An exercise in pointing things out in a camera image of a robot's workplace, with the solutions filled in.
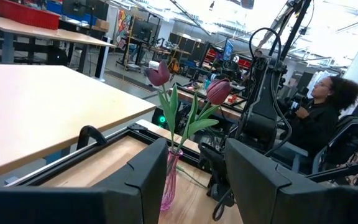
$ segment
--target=purple tulip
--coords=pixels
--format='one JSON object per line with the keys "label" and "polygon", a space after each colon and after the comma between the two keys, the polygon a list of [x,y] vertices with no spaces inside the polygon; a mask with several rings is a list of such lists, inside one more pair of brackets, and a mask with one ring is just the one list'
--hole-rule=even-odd
{"label": "purple tulip", "polygon": [[157,72],[151,68],[146,69],[144,72],[154,86],[161,86],[169,81],[170,73],[168,66],[164,61],[160,62]]}
{"label": "purple tulip", "polygon": [[221,105],[231,92],[230,80],[213,80],[206,90],[207,99],[214,105]]}

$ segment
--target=red storage bin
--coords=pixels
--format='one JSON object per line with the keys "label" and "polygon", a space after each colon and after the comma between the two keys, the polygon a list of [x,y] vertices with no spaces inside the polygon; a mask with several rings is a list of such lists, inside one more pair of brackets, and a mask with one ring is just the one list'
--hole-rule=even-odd
{"label": "red storage bin", "polygon": [[46,29],[58,29],[59,15],[48,11],[32,9],[22,4],[0,0],[0,16],[13,21]]}

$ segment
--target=pink glass vase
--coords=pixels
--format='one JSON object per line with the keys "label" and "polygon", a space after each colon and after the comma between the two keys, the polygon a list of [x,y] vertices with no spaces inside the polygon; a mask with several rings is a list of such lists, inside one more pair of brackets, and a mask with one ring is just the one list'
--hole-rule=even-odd
{"label": "pink glass vase", "polygon": [[161,201],[161,211],[168,210],[175,198],[175,191],[177,185],[177,163],[180,156],[183,155],[182,150],[174,154],[171,148],[169,149],[168,164],[167,164],[167,178],[165,179],[164,193]]}

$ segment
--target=black jacket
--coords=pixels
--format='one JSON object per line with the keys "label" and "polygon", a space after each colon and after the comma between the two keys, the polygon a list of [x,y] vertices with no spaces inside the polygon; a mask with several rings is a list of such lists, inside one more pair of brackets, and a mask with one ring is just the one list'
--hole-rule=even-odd
{"label": "black jacket", "polygon": [[[282,111],[284,109],[283,113],[285,113],[287,107],[283,103],[279,104],[280,109]],[[308,151],[309,157],[313,158],[333,137],[339,112],[325,103],[310,102],[304,107],[309,112],[309,116],[304,119],[296,117],[290,121],[292,135],[288,142]]]}

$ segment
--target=black chair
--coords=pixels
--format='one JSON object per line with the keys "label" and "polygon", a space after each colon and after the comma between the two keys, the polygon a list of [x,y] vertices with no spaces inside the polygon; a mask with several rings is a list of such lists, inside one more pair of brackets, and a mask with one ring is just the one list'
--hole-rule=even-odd
{"label": "black chair", "polygon": [[289,142],[286,142],[283,147],[295,153],[292,163],[276,153],[272,154],[272,159],[293,172],[316,174],[324,171],[327,167],[332,168],[339,164],[345,164],[358,151],[358,117],[346,115],[339,119],[334,137],[314,158],[309,158],[308,151]]}

